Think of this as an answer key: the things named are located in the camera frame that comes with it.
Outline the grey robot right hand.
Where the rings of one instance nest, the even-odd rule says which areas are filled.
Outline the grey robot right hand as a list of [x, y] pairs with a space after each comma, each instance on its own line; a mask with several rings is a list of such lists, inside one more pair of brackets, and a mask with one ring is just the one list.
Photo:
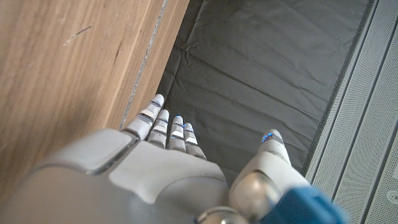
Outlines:
[[163, 104], [155, 95], [124, 130], [99, 130], [50, 156], [1, 207], [1, 222], [251, 223], [308, 186], [274, 129], [228, 185], [191, 124]]

